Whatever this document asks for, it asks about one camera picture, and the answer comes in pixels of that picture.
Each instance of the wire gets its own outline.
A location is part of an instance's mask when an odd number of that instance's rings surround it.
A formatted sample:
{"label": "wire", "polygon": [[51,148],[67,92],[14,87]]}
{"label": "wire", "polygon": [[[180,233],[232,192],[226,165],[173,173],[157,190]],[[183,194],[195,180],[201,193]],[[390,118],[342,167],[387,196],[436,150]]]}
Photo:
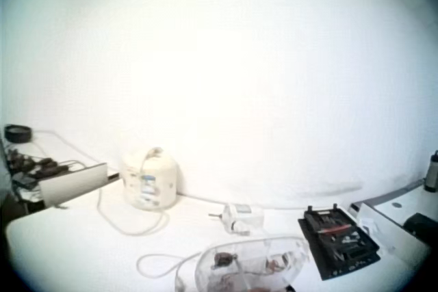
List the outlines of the wire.
{"label": "wire", "polygon": [[40,145],[38,145],[36,142],[31,141],[30,144],[35,145],[36,148],[37,148],[38,150],[40,150],[40,152],[42,153],[43,156],[45,156],[45,157],[50,157],[50,156],[48,156],[47,153],[42,149],[42,147],[41,147]]}
{"label": "wire", "polygon": [[108,218],[108,216],[106,216],[106,214],[104,214],[104,212],[103,212],[102,209],[101,209],[101,203],[102,203],[102,189],[100,188],[100,189],[99,189],[99,198],[97,199],[97,206],[96,206],[97,211],[101,214],[101,216],[103,217],[103,219],[105,219],[105,220],[107,221],[107,223],[110,224],[110,226],[111,226],[112,228],[114,228],[115,230],[117,230],[120,234],[127,235],[127,236],[142,236],[142,235],[145,235],[145,234],[147,234],[147,233],[150,233],[152,230],[154,230],[155,228],[157,228],[158,224],[161,222],[161,220],[163,219],[163,217],[165,217],[165,216],[167,217],[167,214],[166,214],[166,213],[164,213],[163,211],[160,211],[160,212],[159,212],[159,217],[157,218],[157,220],[155,220],[155,222],[154,222],[152,225],[150,225],[148,228],[146,228],[146,229],[144,229],[144,230],[141,230],[140,232],[134,232],[134,233],[126,232],[126,231],[124,231],[123,229],[119,228],[117,225],[115,225],[115,223],[113,223],[113,222],[111,221],[111,219]]}
{"label": "wire", "polygon": [[[53,135],[56,138],[58,138],[61,142],[63,142],[65,145],[67,145],[68,147],[72,148],[73,150],[75,150],[76,152],[78,152],[80,155],[88,158],[91,161],[94,161],[96,163],[101,163],[102,161],[99,161],[98,159],[92,157],[91,155],[85,153],[84,151],[80,150],[78,147],[76,147],[74,144],[70,143],[68,140],[64,139],[63,137],[61,137],[60,135],[58,135],[55,131],[49,131],[49,130],[36,130],[34,131],[34,133],[46,133],[49,135]],[[108,166],[109,169],[112,169],[114,171],[118,171],[115,168],[111,168]]]}
{"label": "wire", "polygon": [[[196,258],[197,256],[199,256],[201,254],[201,252],[197,252],[192,254],[191,256],[185,257],[183,258],[182,256],[174,256],[172,254],[164,254],[164,253],[154,253],[154,254],[145,254],[144,256],[141,256],[136,263],[136,267],[137,267],[137,271],[140,275],[146,277],[146,278],[150,278],[153,280],[156,280],[158,278],[164,277],[166,275],[168,275],[170,272],[176,270],[175,272],[175,289],[177,288],[177,281],[179,280],[180,284],[183,284],[181,279],[178,277],[178,273],[179,270],[181,269],[181,267],[183,266],[184,263],[188,262],[189,260],[192,260],[193,258]],[[148,274],[145,273],[144,271],[141,270],[140,268],[140,263],[145,259],[145,258],[149,258],[152,256],[165,256],[167,258],[175,258],[175,259],[180,259],[180,261],[176,264],[173,265],[171,268],[167,269],[166,271],[160,273],[160,274]]]}
{"label": "wire", "polygon": [[78,160],[67,160],[67,161],[63,161],[63,162],[59,162],[58,164],[65,164],[65,163],[69,163],[67,165],[75,165],[75,164],[79,164],[82,165],[82,167],[85,169],[87,166],[85,164],[83,164],[82,162],[78,161]]}
{"label": "wire", "polygon": [[21,155],[24,155],[25,157],[32,157],[34,159],[38,159],[38,160],[42,160],[42,159],[46,159],[45,157],[36,157],[35,155],[29,155],[29,154],[23,154],[21,152],[19,152]]}

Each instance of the white cable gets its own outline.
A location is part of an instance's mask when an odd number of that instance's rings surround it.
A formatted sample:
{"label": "white cable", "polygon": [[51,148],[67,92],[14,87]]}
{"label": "white cable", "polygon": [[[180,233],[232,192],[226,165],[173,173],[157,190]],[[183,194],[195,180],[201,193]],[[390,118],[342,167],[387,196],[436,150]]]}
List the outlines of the white cable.
{"label": "white cable", "polygon": [[126,232],[123,229],[121,229],[120,227],[118,227],[115,223],[113,223],[113,221],[111,221],[110,218],[108,218],[108,216],[106,216],[106,214],[103,213],[102,209],[101,209],[101,201],[102,201],[102,189],[99,189],[99,198],[97,199],[97,211],[101,214],[101,216],[103,217],[103,219],[106,220],[106,222],[108,224],[110,224],[110,226],[112,228],[114,228],[115,230],[117,230],[120,234],[123,235],[127,235],[127,236],[142,236],[145,235],[149,232],[151,232],[153,229],[157,228],[158,224],[161,222],[162,218],[165,216],[165,213],[163,211],[159,212],[159,217],[157,218],[157,220],[155,220],[155,222],[150,225],[148,228],[141,230],[140,232]]}
{"label": "white cable", "polygon": [[[181,269],[181,267],[188,261],[192,260],[193,258],[196,258],[197,256],[201,255],[201,252],[197,252],[197,253],[193,253],[191,256],[187,256],[185,258],[183,258],[182,256],[174,256],[172,254],[164,254],[164,253],[155,253],[155,254],[145,254],[144,256],[141,256],[136,263],[136,267],[137,267],[137,271],[140,275],[146,277],[146,278],[150,278],[152,280],[156,280],[158,278],[164,277],[166,275],[168,275],[169,273],[171,273],[172,271],[176,270],[175,272],[175,291],[179,291],[181,285],[183,286],[184,283],[183,281],[179,278],[179,270]],[[160,274],[148,274],[145,273],[144,271],[142,271],[140,269],[140,263],[145,259],[145,258],[149,258],[152,256],[165,256],[167,258],[175,258],[175,259],[180,259],[180,261],[176,264],[173,265],[171,268],[167,269],[166,271],[160,273]]]}
{"label": "white cable", "polygon": [[40,150],[42,156],[44,156],[44,157],[49,157],[49,156],[47,155],[47,153],[42,149],[42,147],[41,147],[40,145],[38,145],[36,142],[31,141],[30,143],[33,144],[38,150]]}
{"label": "white cable", "polygon": [[[90,159],[93,162],[96,163],[101,163],[102,161],[99,161],[98,159],[95,159],[94,157],[90,156],[89,154],[85,153],[84,151],[80,150],[78,147],[76,147],[75,145],[71,144],[69,141],[67,141],[66,139],[64,139],[63,137],[61,137],[60,135],[58,135],[55,131],[43,131],[43,130],[36,130],[34,131],[34,133],[47,133],[49,135],[53,135],[56,138],[58,138],[61,142],[63,142],[64,144],[66,144],[68,147],[72,148],[73,150],[75,150],[76,152],[78,152],[80,155]],[[109,169],[114,170],[114,171],[118,171],[115,168],[109,167]]]}

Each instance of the electronic components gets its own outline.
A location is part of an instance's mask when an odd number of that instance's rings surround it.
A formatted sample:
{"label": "electronic components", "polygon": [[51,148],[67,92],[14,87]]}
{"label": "electronic components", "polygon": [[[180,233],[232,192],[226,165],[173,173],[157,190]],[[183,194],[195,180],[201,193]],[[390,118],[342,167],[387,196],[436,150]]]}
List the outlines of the electronic components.
{"label": "electronic components", "polygon": [[227,204],[221,215],[209,216],[219,217],[230,234],[249,235],[252,230],[262,229],[264,222],[263,209],[247,204]]}

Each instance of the bottle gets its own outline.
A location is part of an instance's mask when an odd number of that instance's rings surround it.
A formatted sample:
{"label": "bottle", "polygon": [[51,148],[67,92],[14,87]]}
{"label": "bottle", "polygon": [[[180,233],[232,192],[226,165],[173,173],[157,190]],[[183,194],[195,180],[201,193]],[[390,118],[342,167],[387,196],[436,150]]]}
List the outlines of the bottle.
{"label": "bottle", "polygon": [[429,170],[427,171],[424,189],[435,193],[438,185],[438,150],[430,157]]}

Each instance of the white panel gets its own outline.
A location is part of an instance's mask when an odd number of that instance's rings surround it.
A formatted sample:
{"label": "white panel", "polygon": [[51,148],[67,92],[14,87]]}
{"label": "white panel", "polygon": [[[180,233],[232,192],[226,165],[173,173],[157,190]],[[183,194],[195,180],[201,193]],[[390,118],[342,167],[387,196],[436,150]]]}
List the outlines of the white panel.
{"label": "white panel", "polygon": [[[392,205],[394,202],[399,203],[401,207],[394,207]],[[430,193],[420,186],[375,208],[401,226],[416,213],[438,222],[438,193]]]}
{"label": "white panel", "polygon": [[108,182],[106,164],[96,165],[59,177],[39,182],[46,207],[62,204],[68,200],[105,186]]}
{"label": "white panel", "polygon": [[394,254],[406,264],[419,269],[430,253],[430,248],[379,212],[363,203],[357,220],[371,219],[388,246],[395,247]]}

